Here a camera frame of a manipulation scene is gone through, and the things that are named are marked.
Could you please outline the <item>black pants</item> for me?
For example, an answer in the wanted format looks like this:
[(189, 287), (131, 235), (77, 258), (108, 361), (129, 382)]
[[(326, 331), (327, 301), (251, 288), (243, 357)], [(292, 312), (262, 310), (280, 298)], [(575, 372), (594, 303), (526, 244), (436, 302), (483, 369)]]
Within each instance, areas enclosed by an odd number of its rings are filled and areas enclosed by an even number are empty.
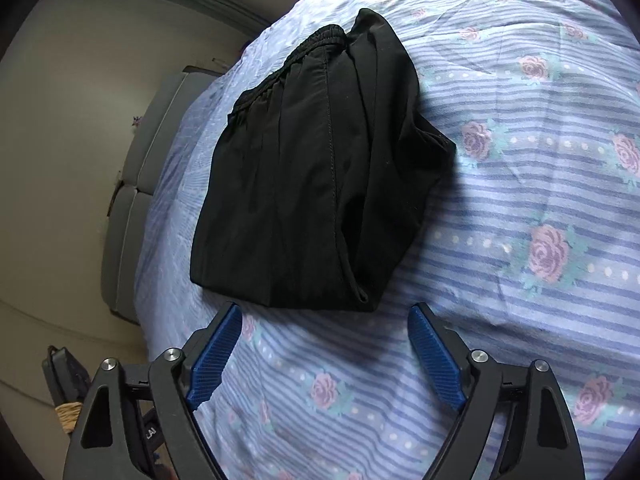
[(311, 34), (233, 105), (191, 281), (266, 308), (375, 310), (456, 154), (419, 98), (382, 15), (363, 9), (351, 29)]

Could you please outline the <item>blue floral striped bedsheet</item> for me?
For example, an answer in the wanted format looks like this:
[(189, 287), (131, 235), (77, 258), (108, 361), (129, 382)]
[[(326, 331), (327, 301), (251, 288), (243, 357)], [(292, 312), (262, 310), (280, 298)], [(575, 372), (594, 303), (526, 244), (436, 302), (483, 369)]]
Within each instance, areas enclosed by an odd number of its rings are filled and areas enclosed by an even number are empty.
[(146, 220), (134, 305), (151, 356), (224, 298), (189, 278), (233, 102), (327, 24), (382, 14), (454, 178), (371, 314), (244, 304), (196, 419), (231, 479), (419, 479), (454, 415), (407, 337), (428, 304), (496, 360), (547, 361), (590, 479), (639, 428), (639, 44), (610, 0), (299, 0), (184, 116)]

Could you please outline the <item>grey padded headboard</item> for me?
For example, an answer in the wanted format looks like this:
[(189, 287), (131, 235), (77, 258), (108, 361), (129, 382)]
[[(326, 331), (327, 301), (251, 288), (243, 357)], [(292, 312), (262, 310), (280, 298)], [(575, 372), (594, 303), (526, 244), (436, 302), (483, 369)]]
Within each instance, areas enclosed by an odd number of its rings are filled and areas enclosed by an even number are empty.
[(143, 114), (118, 174), (107, 211), (101, 266), (101, 296), (111, 314), (138, 322), (134, 276), (157, 182), (183, 115), (218, 78), (211, 70), (186, 66), (167, 76)]

